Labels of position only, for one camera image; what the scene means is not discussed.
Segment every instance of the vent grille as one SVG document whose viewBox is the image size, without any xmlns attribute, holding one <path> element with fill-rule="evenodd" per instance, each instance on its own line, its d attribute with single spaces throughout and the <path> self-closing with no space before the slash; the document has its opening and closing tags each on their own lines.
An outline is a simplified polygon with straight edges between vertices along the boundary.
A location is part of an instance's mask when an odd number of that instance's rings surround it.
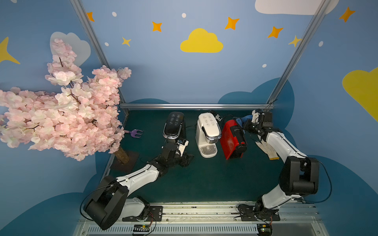
<svg viewBox="0 0 378 236">
<path fill-rule="evenodd" d="M 211 155 L 217 152 L 217 148 L 214 144 L 201 147 L 201 152 L 205 155 Z"/>
<path fill-rule="evenodd" d="M 112 226 L 102 230 L 98 226 L 91 225 L 87 236 L 91 235 L 125 235 L 131 234 L 132 226 Z M 175 224 L 157 225 L 151 234 L 252 234 L 258 233 L 256 224 Z M 146 232 L 134 232 L 133 234 L 146 234 Z"/>
</svg>

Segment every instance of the white cloud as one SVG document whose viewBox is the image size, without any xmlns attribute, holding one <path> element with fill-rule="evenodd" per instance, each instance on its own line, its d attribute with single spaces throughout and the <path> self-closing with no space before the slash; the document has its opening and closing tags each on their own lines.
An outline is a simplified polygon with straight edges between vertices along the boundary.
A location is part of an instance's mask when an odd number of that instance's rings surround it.
<svg viewBox="0 0 378 236">
<path fill-rule="evenodd" d="M 89 46 L 87 41 L 79 39 L 74 33 L 64 34 L 62 32 L 54 32 L 50 37 L 50 49 L 52 54 L 55 54 L 51 45 L 54 39 L 61 39 L 72 47 L 72 50 L 77 55 L 74 61 L 74 64 L 77 66 L 81 66 L 91 54 L 91 46 Z"/>
<path fill-rule="evenodd" d="M 314 15 L 322 0 L 256 0 L 255 8 L 264 14 Z M 330 13 L 339 0 L 331 0 L 325 11 Z"/>
</svg>

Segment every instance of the red coffee machine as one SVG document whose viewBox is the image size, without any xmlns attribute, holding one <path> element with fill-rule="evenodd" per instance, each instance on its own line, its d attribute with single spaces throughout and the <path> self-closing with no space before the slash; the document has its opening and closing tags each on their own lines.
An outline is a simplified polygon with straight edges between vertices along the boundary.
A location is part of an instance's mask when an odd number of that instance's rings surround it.
<svg viewBox="0 0 378 236">
<path fill-rule="evenodd" d="M 220 144 L 225 153 L 226 160 L 240 158 L 247 150 L 247 142 L 244 138 L 243 129 L 235 120 L 229 120 L 226 122 L 222 130 Z"/>
</svg>

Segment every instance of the orange star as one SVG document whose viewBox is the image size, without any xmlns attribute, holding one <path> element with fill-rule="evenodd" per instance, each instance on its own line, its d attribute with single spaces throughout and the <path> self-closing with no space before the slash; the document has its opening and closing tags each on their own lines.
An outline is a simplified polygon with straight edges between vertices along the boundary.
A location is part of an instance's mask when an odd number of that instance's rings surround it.
<svg viewBox="0 0 378 236">
<path fill-rule="evenodd" d="M 347 8 L 347 10 L 344 12 L 344 14 L 339 18 L 340 19 L 343 19 L 344 22 L 347 22 L 348 18 L 353 14 L 355 13 L 356 11 L 351 11 L 349 9 L 349 7 Z"/>
<path fill-rule="evenodd" d="M 225 27 L 225 29 L 233 29 L 235 30 L 235 27 L 236 27 L 236 22 L 238 21 L 239 19 L 231 19 L 231 18 L 228 18 L 228 24 L 227 26 Z"/>
<path fill-rule="evenodd" d="M 92 14 L 93 14 L 93 12 L 87 12 L 89 20 L 94 22 Z"/>
<path fill-rule="evenodd" d="M 273 29 L 272 29 L 272 33 L 270 33 L 270 35 L 268 36 L 268 38 L 270 37 L 275 37 L 275 38 L 278 38 L 278 34 L 281 32 L 281 30 L 283 30 L 284 28 L 280 28 L 280 29 L 277 29 L 276 27 L 273 26 Z"/>
<path fill-rule="evenodd" d="M 152 22 L 153 23 L 153 30 L 152 31 L 160 31 L 161 32 L 161 24 L 162 23 L 155 23 L 155 22 Z"/>
</svg>

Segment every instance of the white glove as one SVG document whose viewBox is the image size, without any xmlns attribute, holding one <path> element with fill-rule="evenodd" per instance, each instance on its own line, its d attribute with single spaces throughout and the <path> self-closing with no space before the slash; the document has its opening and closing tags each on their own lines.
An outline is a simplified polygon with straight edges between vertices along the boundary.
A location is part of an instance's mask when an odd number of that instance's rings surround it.
<svg viewBox="0 0 378 236">
<path fill-rule="evenodd" d="M 265 142 L 264 140 L 261 140 L 261 142 L 256 142 L 257 146 L 265 152 L 270 160 L 278 160 L 279 157 L 277 155 L 277 152 L 274 150 L 274 148 Z"/>
</svg>

